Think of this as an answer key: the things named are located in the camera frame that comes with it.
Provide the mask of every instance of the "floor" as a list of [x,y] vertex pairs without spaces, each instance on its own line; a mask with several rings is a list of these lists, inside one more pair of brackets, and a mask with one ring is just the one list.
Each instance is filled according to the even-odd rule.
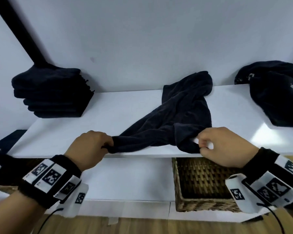
[[[293,233],[293,218],[284,210],[276,211],[286,234]],[[37,234],[45,215],[37,224]],[[108,225],[106,217],[78,216],[73,219],[52,216],[39,234],[279,234],[277,220],[272,214],[264,215],[255,223],[177,221],[160,219],[120,218],[117,224]]]

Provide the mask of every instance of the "hand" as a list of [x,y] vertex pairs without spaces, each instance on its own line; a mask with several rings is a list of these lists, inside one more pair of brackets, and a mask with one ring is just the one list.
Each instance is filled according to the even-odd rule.
[[83,172],[97,165],[108,153],[107,149],[102,149],[104,145],[113,146],[112,137],[103,132],[90,130],[77,137],[64,155]]
[[[224,167],[243,168],[259,150],[226,127],[206,128],[197,138],[201,155]],[[207,148],[208,141],[213,149]]]

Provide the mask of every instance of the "woven basket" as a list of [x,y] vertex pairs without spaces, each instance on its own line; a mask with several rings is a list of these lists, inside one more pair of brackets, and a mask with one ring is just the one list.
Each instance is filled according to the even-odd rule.
[[11,172],[11,168],[0,168],[0,191],[8,194],[15,192],[19,181],[42,161],[43,158],[16,158],[17,170]]
[[221,210],[241,212],[225,185],[240,173],[203,157],[172,158],[176,211]]

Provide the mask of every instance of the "wire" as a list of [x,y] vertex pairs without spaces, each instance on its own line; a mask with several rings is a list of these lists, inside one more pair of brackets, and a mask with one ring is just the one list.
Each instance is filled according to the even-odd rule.
[[281,224],[281,222],[280,222],[280,220],[279,220],[279,218],[277,217],[277,215],[267,206],[267,205],[265,205],[265,204],[261,204],[261,203],[257,203],[257,205],[258,206],[262,206],[262,207],[265,207],[266,209],[268,209],[272,214],[273,214],[273,216],[275,216],[275,218],[277,219],[277,221],[278,221],[278,223],[279,223],[279,226],[280,226],[280,228],[281,228],[281,233],[282,234],[285,234],[285,231],[284,231],[284,228],[283,228],[283,226],[282,226],[282,224]]
[[41,225],[41,227],[40,227],[40,229],[39,229],[39,231],[37,232],[37,234],[39,234],[39,232],[41,231],[41,229],[43,228],[43,225],[45,225],[46,224],[46,222],[47,222],[47,220],[55,213],[55,212],[57,212],[57,211],[62,211],[63,210],[63,208],[59,208],[59,209],[56,209],[55,211],[53,211],[47,218],[46,218],[46,220],[43,222],[43,224]]

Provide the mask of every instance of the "wall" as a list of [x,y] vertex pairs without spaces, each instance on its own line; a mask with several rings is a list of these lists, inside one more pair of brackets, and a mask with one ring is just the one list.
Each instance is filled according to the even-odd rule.
[[0,139],[36,120],[22,99],[15,98],[11,79],[28,70],[32,61],[0,16]]
[[12,0],[49,58],[97,90],[160,89],[208,70],[233,84],[259,60],[293,62],[293,0]]

